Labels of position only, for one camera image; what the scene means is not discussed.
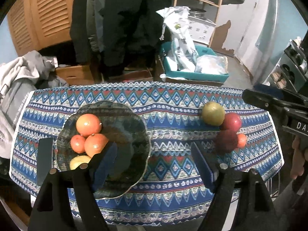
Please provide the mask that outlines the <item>person's right hand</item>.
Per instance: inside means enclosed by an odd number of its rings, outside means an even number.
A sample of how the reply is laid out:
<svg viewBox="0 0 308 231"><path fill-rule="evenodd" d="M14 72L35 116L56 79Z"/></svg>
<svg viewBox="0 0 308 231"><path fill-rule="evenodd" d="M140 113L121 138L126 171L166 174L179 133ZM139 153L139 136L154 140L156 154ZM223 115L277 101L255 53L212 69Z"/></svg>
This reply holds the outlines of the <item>person's right hand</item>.
<svg viewBox="0 0 308 231"><path fill-rule="evenodd" d="M304 163L307 161L307 150L303 154L300 151L300 138L295 137L292 148L294 149L293 159L292 159L292 168L290 172L290 177L296 179L299 176L302 176L304 173Z"/></svg>

